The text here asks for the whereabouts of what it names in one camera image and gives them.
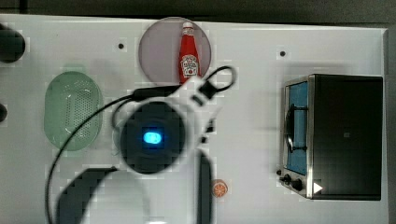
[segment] round plate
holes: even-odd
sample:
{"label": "round plate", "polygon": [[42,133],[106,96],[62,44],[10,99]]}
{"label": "round plate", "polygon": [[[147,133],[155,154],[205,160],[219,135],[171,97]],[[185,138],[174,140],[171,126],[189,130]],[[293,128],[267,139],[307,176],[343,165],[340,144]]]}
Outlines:
{"label": "round plate", "polygon": [[[180,17],[165,18],[152,24],[139,44],[139,62],[148,80],[158,86],[178,85],[177,61],[183,23]],[[205,32],[194,22],[195,46],[204,76],[211,60],[211,48]]]}

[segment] toaster oven knob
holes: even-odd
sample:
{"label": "toaster oven knob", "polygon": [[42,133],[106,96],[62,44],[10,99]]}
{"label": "toaster oven knob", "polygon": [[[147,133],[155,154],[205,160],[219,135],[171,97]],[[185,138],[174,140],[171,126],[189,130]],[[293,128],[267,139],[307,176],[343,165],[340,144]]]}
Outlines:
{"label": "toaster oven knob", "polygon": [[301,179],[296,179],[296,180],[291,181],[291,186],[294,189],[300,191],[303,189],[303,182],[301,181]]}
{"label": "toaster oven knob", "polygon": [[285,183],[286,185],[289,185],[291,181],[291,177],[290,175],[284,175],[283,177],[280,177],[279,180],[283,181],[283,183]]}

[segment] ketchup bottle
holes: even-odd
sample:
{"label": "ketchup bottle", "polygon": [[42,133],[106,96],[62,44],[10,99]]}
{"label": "ketchup bottle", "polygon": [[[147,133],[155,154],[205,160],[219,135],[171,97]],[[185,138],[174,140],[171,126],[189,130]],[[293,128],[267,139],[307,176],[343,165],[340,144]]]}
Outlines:
{"label": "ketchup bottle", "polygon": [[185,83],[189,77],[201,77],[198,52],[194,40],[194,28],[191,22],[183,23],[182,34],[180,53],[178,55],[178,76],[180,84]]}

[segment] ketchup label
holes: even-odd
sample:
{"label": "ketchup label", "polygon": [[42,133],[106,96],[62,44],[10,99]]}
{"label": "ketchup label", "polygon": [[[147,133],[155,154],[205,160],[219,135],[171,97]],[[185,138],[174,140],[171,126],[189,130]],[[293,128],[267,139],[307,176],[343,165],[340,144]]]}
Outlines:
{"label": "ketchup label", "polygon": [[187,27],[183,28],[183,35],[194,35],[194,29]]}
{"label": "ketchup label", "polygon": [[181,58],[181,68],[183,69],[184,77],[193,77],[198,74],[197,58],[193,55],[185,55]]}

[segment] toaster oven door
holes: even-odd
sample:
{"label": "toaster oven door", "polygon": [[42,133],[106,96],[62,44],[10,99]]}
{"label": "toaster oven door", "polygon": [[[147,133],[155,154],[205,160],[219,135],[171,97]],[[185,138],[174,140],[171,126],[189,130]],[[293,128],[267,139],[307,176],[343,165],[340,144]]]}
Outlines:
{"label": "toaster oven door", "polygon": [[301,82],[285,89],[284,167],[306,175],[308,83]]}

